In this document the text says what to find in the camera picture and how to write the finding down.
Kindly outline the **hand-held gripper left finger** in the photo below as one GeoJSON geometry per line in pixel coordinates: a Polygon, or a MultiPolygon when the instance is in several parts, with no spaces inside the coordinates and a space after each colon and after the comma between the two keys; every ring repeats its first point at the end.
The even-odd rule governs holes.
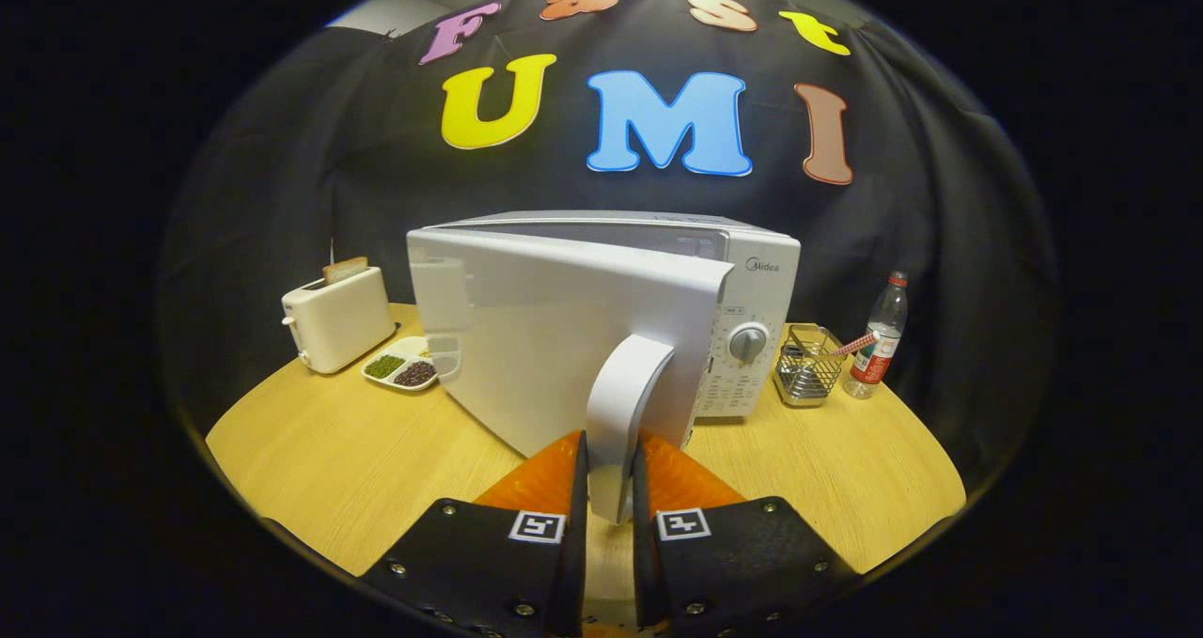
{"type": "Polygon", "coordinates": [[[478,500],[439,498],[365,572],[443,637],[580,637],[587,453],[571,431],[478,500]]]}

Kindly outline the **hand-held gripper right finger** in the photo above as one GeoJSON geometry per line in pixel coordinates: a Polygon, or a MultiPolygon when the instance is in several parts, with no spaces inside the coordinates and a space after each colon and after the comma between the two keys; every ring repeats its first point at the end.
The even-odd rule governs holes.
{"type": "Polygon", "coordinates": [[[860,574],[786,498],[747,498],[644,431],[632,466],[640,627],[662,637],[799,637],[860,574]]]}

